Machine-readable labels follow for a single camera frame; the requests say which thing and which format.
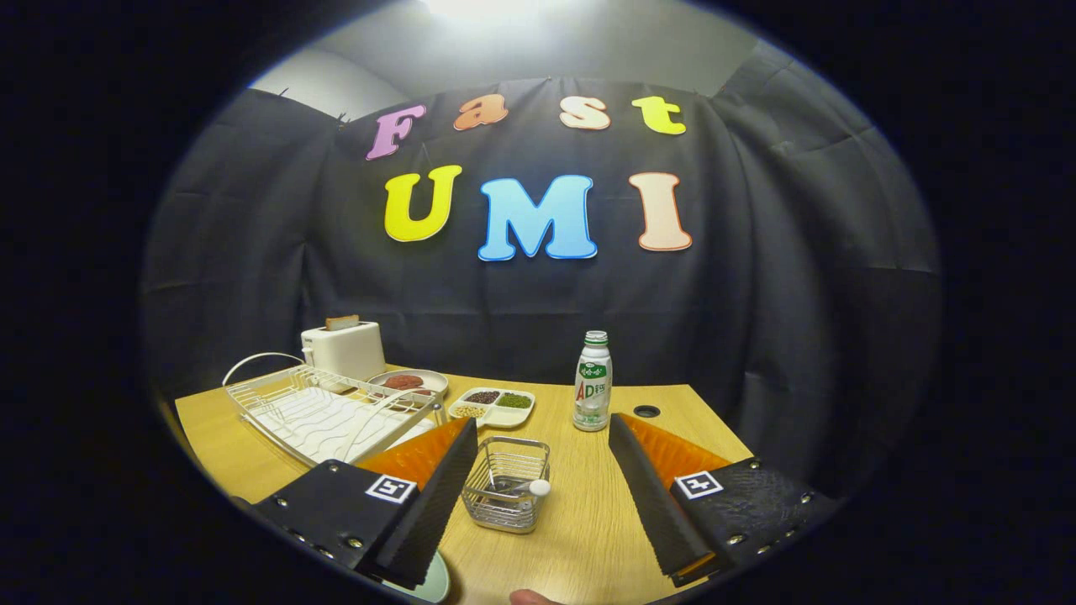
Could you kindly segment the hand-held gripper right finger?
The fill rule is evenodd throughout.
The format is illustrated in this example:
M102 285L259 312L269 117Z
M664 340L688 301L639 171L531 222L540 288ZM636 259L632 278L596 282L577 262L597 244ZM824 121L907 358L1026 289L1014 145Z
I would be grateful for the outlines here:
M677 587L756 566L838 507L765 460L731 462L635 416L611 414L609 448L659 567Z

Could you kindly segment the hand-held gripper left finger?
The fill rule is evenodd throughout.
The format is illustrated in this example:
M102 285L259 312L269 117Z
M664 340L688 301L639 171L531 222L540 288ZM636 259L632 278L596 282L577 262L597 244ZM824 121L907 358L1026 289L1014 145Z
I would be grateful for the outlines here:
M414 588L476 459L477 422L457 418L360 464L326 460L268 497L233 503L332 566Z

